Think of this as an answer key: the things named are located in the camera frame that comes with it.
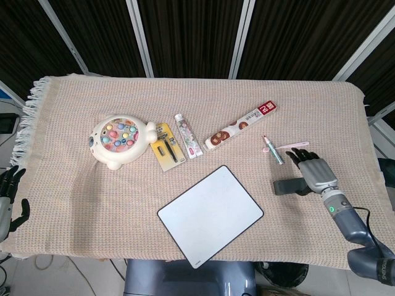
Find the robotic hand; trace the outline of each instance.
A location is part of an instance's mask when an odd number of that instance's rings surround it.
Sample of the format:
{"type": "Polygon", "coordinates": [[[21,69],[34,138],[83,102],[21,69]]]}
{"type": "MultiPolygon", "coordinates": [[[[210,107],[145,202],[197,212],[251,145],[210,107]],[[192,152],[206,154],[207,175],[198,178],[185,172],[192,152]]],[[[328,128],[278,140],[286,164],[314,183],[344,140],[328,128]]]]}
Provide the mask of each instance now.
{"type": "Polygon", "coordinates": [[[287,151],[286,154],[300,169],[309,187],[301,195],[309,192],[321,194],[324,206],[346,240],[364,246],[348,253],[347,259],[351,270],[363,278],[395,286],[395,255],[370,231],[370,212],[366,226],[344,193],[339,190],[338,179],[326,161],[314,152],[304,149],[292,148],[292,151],[294,153],[287,151]]]}
{"type": "Polygon", "coordinates": [[[27,199],[22,199],[22,215],[12,221],[12,206],[18,190],[18,183],[26,169],[18,170],[18,166],[12,167],[0,175],[0,242],[4,241],[10,232],[17,230],[29,219],[30,206],[27,199]]]}

